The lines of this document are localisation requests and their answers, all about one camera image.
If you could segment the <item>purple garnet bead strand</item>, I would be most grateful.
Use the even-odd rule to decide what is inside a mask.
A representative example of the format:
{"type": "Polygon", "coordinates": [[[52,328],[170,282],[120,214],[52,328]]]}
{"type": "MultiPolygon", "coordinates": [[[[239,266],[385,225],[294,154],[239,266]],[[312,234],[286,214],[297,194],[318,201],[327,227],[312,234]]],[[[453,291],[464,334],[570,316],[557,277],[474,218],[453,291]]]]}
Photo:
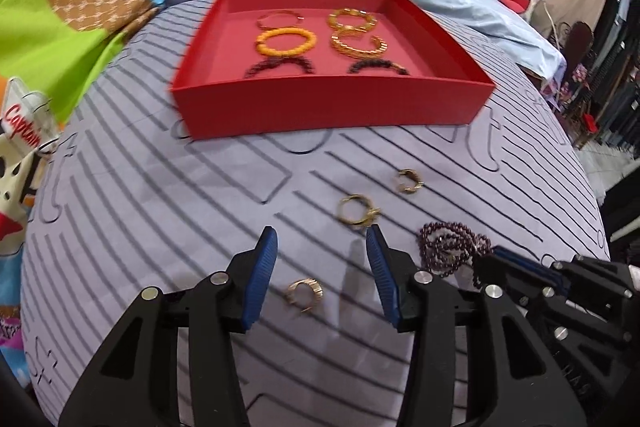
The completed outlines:
{"type": "Polygon", "coordinates": [[[422,265],[444,279],[463,265],[472,268],[478,258],[489,255],[492,244],[486,235],[476,234],[460,222],[431,222],[416,234],[422,265]]]}

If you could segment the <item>gold hoop earring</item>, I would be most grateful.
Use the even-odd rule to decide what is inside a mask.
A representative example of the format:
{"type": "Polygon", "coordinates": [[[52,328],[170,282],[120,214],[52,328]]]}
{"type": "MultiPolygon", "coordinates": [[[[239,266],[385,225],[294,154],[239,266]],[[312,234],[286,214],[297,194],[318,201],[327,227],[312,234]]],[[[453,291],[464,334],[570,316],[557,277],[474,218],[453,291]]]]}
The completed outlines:
{"type": "Polygon", "coordinates": [[[412,169],[400,169],[397,171],[398,191],[404,194],[414,194],[424,187],[420,174],[412,169]]]}

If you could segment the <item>gold chain bangle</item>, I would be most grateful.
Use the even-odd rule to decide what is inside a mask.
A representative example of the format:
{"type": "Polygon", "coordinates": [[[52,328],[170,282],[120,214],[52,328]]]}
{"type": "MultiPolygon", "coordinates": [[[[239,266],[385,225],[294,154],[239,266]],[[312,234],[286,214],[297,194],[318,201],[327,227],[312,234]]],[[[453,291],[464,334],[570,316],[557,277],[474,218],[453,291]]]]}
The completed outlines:
{"type": "Polygon", "coordinates": [[[378,58],[383,56],[387,49],[387,42],[376,36],[370,35],[367,31],[360,29],[344,29],[334,31],[331,36],[331,46],[339,54],[343,54],[351,58],[378,58]],[[370,46],[365,48],[361,44],[352,43],[353,38],[367,37],[370,46]]]}

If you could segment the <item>thin gold red bangle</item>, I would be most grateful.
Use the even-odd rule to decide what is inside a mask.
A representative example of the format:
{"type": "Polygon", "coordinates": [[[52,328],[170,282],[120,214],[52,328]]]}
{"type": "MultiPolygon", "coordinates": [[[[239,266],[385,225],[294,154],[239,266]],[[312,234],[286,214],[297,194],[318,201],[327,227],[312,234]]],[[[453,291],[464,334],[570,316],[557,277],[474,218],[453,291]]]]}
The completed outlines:
{"type": "Polygon", "coordinates": [[[273,10],[258,16],[256,26],[262,30],[302,26],[305,17],[293,10],[273,10]]]}

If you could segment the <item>red jewelry tray box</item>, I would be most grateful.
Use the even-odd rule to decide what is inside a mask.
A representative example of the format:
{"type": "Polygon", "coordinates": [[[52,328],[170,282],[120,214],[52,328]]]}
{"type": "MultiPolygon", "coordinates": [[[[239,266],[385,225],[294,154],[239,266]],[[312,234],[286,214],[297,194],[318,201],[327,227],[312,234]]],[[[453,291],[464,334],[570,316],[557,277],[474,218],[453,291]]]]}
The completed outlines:
{"type": "Polygon", "coordinates": [[[215,0],[170,93],[194,139],[396,124],[469,124],[495,83],[445,28],[410,0],[215,0]],[[363,10],[378,22],[387,66],[352,70],[331,46],[329,17],[363,10]],[[265,64],[259,15],[293,10],[317,42],[303,63],[265,64]]]}

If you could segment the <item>grey striped bed sheet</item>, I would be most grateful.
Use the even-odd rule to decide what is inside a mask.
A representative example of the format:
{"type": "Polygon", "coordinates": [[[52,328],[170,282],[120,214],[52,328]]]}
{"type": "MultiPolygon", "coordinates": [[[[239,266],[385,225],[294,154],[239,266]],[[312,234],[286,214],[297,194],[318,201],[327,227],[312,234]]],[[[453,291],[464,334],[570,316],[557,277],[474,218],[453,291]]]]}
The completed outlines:
{"type": "Polygon", "coordinates": [[[494,80],[472,124],[192,141],[168,84],[209,7],[147,24],[77,106],[36,196],[22,263],[25,355],[57,421],[141,289],[194,286],[273,227],[280,251],[259,321],[233,341],[255,426],[391,426],[412,339],[383,315],[362,232],[336,212],[369,197],[390,246],[461,222],[540,261],[608,257],[597,199],[537,90],[479,32],[440,23],[494,80]],[[398,191],[397,171],[424,187],[398,191]]]}

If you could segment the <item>colourful monkey cartoon blanket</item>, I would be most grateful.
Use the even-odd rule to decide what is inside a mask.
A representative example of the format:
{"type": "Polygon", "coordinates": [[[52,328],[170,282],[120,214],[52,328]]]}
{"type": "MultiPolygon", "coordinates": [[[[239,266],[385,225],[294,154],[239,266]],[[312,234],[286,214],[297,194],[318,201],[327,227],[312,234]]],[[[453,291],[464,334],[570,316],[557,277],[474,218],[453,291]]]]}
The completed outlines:
{"type": "Polygon", "coordinates": [[[1,0],[1,353],[29,383],[22,250],[47,159],[99,72],[165,0],[1,0]]]}

